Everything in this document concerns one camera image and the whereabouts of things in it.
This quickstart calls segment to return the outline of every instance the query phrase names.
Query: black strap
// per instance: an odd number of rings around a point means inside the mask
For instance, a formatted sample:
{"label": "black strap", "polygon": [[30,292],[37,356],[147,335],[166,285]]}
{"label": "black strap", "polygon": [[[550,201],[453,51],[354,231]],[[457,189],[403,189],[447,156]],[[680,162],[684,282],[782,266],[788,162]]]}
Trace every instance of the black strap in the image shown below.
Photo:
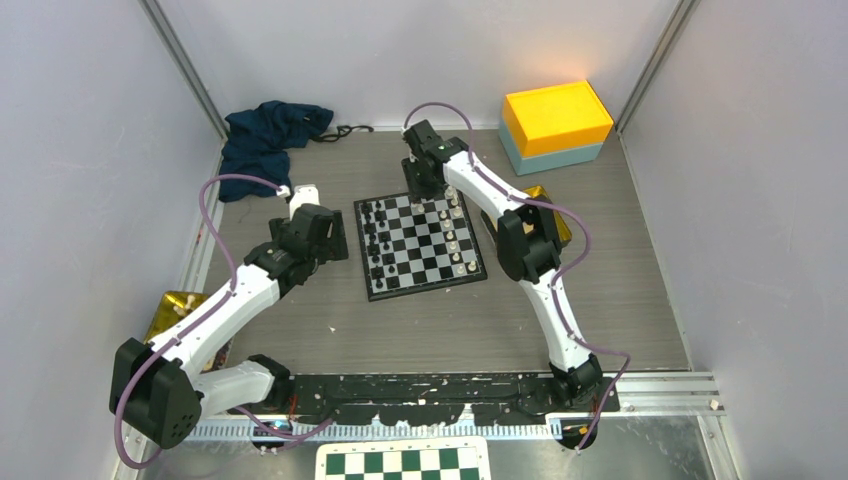
{"label": "black strap", "polygon": [[338,133],[327,133],[324,135],[313,135],[309,137],[313,142],[318,143],[333,143],[338,142],[339,139],[344,138],[350,135],[355,130],[367,130],[369,133],[374,132],[374,127],[369,127],[368,125],[339,125],[336,127]]}

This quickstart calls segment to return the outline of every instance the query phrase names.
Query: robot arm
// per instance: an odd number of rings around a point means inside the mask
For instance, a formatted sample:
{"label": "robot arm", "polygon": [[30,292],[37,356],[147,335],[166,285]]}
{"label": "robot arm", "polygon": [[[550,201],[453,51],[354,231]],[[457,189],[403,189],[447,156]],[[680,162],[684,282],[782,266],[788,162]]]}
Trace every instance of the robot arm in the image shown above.
{"label": "robot arm", "polygon": [[551,290],[562,251],[553,212],[511,198],[530,197],[504,182],[476,157],[472,165],[468,146],[462,140],[443,140],[426,120],[405,130],[403,137],[411,153],[402,166],[413,196],[432,198],[452,186],[496,222],[498,261],[533,305],[560,396],[571,400],[595,386],[603,376],[598,359],[569,337],[560,319],[554,295],[574,336],[582,338],[562,283]]}
{"label": "robot arm", "polygon": [[109,402],[113,413],[141,364],[231,295],[214,314],[165,351],[130,396],[124,420],[160,447],[176,446],[209,415],[247,403],[282,405],[291,396],[290,372],[264,355],[201,374],[209,358],[259,312],[295,286],[303,285],[320,265],[348,257],[341,212],[318,205],[314,186],[298,187],[289,210],[291,219],[271,220],[272,240],[254,248],[238,267],[235,290],[230,291],[229,283],[224,285],[148,344],[129,339],[118,349]]}

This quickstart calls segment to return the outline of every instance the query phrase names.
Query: yellow box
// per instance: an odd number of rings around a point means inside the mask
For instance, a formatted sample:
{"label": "yellow box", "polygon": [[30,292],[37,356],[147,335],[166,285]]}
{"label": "yellow box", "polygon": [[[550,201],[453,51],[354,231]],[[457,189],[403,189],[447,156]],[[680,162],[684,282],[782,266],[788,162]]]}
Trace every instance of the yellow box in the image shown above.
{"label": "yellow box", "polygon": [[522,157],[603,142],[613,124],[585,80],[511,93],[503,119]]}

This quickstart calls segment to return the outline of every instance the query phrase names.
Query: white wall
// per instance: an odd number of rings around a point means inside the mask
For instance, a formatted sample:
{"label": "white wall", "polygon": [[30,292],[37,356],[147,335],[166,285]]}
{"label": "white wall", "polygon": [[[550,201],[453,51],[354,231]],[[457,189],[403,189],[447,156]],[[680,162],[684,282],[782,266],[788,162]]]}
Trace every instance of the white wall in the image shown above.
{"label": "white wall", "polygon": [[848,4],[701,2],[624,141],[749,478],[845,478]]}
{"label": "white wall", "polygon": [[0,477],[106,478],[115,349],[179,281],[220,140],[138,2],[35,3],[0,3]]}
{"label": "white wall", "polygon": [[162,4],[223,115],[276,99],[397,126],[440,100],[495,126],[506,93],[584,78],[617,117],[677,0]]}

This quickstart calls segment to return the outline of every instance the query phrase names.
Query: wood grain surface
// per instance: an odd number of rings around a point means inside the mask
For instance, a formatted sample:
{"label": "wood grain surface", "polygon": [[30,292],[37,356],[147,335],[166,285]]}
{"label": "wood grain surface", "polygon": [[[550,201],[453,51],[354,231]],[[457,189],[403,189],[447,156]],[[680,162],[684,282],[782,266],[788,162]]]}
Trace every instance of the wood grain surface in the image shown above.
{"label": "wood grain surface", "polygon": [[[589,225],[592,253],[565,276],[586,339],[630,352],[632,369],[688,368],[618,138],[611,136],[592,162],[522,177],[515,176],[496,131],[476,132],[475,142],[480,158],[506,181],[517,188],[543,185],[555,202]],[[480,210],[470,201],[488,280],[367,301],[353,201],[405,192],[400,160],[407,153],[400,133],[357,133],[338,143],[289,150],[292,181],[316,184],[322,205],[343,212],[350,259],[324,265],[305,286],[242,329],[231,365],[263,353],[297,373],[548,369],[547,347],[530,302],[500,269]],[[269,239],[269,219],[287,215],[282,200],[244,199],[225,207],[221,234],[239,259]],[[569,226],[575,238],[563,251],[564,261],[584,245],[577,226]],[[216,251],[207,292],[228,276]],[[600,358],[605,370],[622,363]]]}

